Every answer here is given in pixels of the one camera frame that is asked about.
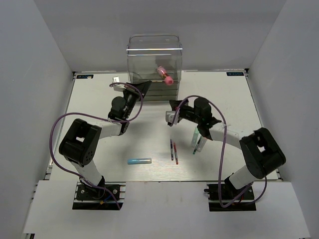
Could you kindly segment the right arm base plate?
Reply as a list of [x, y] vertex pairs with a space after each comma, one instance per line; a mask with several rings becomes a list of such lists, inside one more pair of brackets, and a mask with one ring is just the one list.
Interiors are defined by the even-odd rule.
[[[226, 205], [231, 202], [242, 190], [231, 191], [224, 183], [221, 184], [222, 203]], [[210, 212], [248, 212], [256, 211], [255, 195], [252, 186], [236, 199], [230, 206], [223, 208], [219, 203], [218, 184], [207, 184], [204, 194], [208, 196], [208, 205]]]

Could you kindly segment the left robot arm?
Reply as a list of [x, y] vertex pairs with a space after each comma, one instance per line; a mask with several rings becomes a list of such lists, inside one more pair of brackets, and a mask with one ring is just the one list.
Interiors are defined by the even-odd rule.
[[120, 136], [126, 132], [130, 122], [140, 114], [144, 97], [151, 84], [151, 81], [132, 84], [114, 79], [110, 87], [122, 92], [123, 95], [112, 99], [107, 118], [72, 113], [97, 121], [88, 123], [82, 119], [75, 119], [60, 143], [59, 153], [75, 167], [77, 171], [72, 174], [77, 175], [81, 183], [88, 186], [88, 193], [95, 199], [105, 194], [104, 177], [93, 161], [98, 142], [100, 139]]

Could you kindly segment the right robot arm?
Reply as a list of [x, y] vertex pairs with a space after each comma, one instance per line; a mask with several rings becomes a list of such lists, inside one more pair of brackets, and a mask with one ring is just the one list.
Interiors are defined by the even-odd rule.
[[193, 106], [188, 98], [182, 101], [170, 100], [171, 111], [166, 112], [169, 126], [187, 120], [196, 124], [200, 134], [196, 148], [202, 149], [208, 140], [219, 141], [222, 148], [231, 145], [242, 151], [245, 164], [224, 181], [226, 195], [238, 198], [245, 187], [257, 179], [266, 178], [270, 173], [286, 163], [286, 157], [270, 131], [264, 127], [253, 131], [232, 129], [225, 118], [217, 119], [212, 114], [212, 102], [195, 96]]

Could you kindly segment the pink capped clip jar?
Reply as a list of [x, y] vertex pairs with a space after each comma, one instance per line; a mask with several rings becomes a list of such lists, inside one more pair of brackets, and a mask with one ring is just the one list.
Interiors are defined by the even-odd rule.
[[163, 66], [157, 67], [158, 75], [163, 79], [166, 85], [172, 85], [174, 83], [173, 78], [167, 73], [166, 69]]

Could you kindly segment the clear plastic drawer organizer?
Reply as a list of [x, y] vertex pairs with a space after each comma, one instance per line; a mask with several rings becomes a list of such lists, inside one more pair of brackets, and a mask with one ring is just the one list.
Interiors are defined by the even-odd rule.
[[[136, 34], [127, 45], [127, 67], [131, 83], [152, 81], [145, 101], [169, 101], [178, 97], [181, 81], [183, 47], [174, 34]], [[157, 73], [163, 66], [173, 78], [172, 85], [166, 85]]]

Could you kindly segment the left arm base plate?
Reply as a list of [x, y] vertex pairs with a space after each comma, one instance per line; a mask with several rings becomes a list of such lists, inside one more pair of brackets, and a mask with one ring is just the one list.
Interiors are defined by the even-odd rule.
[[126, 184], [122, 183], [105, 183], [105, 188], [111, 191], [116, 201], [109, 192], [94, 188], [89, 189], [88, 186], [78, 182], [74, 194], [73, 210], [89, 210], [89, 211], [118, 211], [121, 209], [124, 199]]

